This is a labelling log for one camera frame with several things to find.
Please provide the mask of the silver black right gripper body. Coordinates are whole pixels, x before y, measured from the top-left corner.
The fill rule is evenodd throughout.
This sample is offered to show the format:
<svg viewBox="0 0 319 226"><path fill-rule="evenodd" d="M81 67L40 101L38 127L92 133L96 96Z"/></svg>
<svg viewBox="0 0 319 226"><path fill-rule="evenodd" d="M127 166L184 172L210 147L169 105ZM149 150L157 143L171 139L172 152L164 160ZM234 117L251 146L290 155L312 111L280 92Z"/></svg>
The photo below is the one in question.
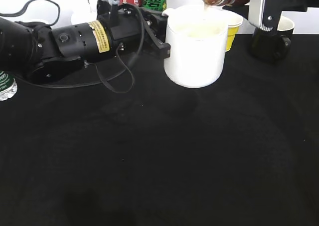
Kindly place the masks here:
<svg viewBox="0 0 319 226"><path fill-rule="evenodd" d="M319 0L249 0L249 4L226 5L223 9L244 17L254 27L263 31L276 31L283 11L306 12L318 8Z"/></svg>

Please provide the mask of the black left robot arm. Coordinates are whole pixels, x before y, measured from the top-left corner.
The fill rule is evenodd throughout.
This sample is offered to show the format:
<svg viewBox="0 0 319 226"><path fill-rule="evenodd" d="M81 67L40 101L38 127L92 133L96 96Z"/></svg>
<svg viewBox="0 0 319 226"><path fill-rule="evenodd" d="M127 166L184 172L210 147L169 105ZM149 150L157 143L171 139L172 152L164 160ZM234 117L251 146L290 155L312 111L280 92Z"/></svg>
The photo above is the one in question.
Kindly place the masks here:
<svg viewBox="0 0 319 226"><path fill-rule="evenodd" d="M0 69L18 73L41 86L57 82L85 65L130 54L124 70L147 49L159 58L170 56L165 42L167 17L160 11L119 0L98 0L96 20L55 28L39 21L10 21L0 16Z"/></svg>

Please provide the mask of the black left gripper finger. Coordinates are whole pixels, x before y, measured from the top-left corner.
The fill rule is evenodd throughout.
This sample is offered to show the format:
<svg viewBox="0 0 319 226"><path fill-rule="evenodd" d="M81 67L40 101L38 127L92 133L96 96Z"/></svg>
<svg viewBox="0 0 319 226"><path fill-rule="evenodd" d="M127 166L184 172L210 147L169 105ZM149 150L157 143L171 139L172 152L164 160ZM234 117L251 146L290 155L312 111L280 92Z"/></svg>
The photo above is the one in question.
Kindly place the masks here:
<svg viewBox="0 0 319 226"><path fill-rule="evenodd" d="M170 57L171 45L165 43L164 28L153 28L146 25L145 53L164 60Z"/></svg>

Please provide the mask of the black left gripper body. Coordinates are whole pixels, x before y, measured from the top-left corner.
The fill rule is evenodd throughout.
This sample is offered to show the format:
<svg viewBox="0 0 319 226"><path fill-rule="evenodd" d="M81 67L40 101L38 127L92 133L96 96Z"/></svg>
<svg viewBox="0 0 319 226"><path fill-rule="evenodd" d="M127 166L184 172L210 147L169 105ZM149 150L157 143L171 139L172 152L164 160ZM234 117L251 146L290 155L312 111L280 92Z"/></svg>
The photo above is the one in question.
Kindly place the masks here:
<svg viewBox="0 0 319 226"><path fill-rule="evenodd" d="M98 0L98 18L102 19L114 43L145 43L146 25L166 33L166 17L160 11L147 9L120 0Z"/></svg>

